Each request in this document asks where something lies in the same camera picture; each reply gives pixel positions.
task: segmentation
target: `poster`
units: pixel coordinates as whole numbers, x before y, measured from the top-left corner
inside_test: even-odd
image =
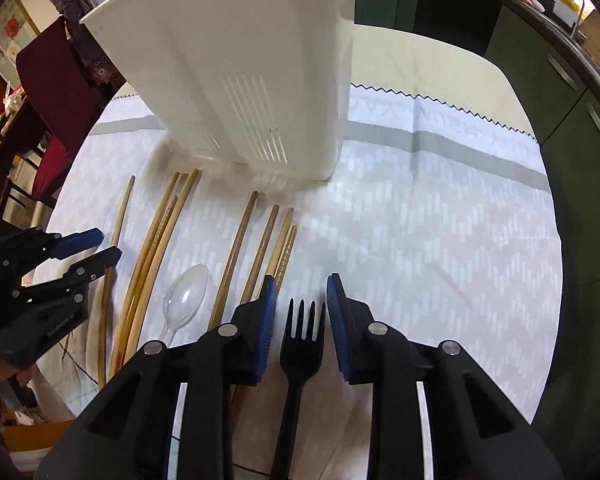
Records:
[[[15,0],[6,0],[0,7],[0,75],[14,88],[20,84],[16,56],[35,37]]]

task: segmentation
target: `faucet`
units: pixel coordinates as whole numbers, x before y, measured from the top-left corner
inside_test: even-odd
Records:
[[[582,0],[582,7],[580,7],[580,14],[578,15],[578,19],[575,23],[573,23],[573,27],[571,28],[571,34],[569,35],[571,39],[573,39],[578,31],[578,27],[580,26],[580,20],[582,19],[582,13],[584,12],[584,0]]]

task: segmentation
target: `clear plastic spoon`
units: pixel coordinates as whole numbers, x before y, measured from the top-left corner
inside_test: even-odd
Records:
[[[162,300],[164,328],[160,339],[170,346],[176,332],[193,319],[205,297],[209,271],[202,265],[185,270],[175,280]]]

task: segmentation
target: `white plastic container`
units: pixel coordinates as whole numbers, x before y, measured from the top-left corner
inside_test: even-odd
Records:
[[[317,180],[349,110],[354,0],[106,0],[82,22],[195,155]]]

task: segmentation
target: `gray stripe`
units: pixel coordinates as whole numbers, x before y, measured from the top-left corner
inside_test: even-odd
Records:
[[[551,193],[546,175],[539,171],[530,170],[511,160],[479,152],[432,132],[410,133],[396,128],[387,128],[386,126],[349,121],[346,138],[391,146],[410,153],[435,153],[471,166],[476,170],[515,180],[525,186]]]
[[[119,132],[134,132],[136,130],[164,130],[165,127],[154,115],[133,119],[120,119],[106,123],[95,123],[90,135],[116,134]]]

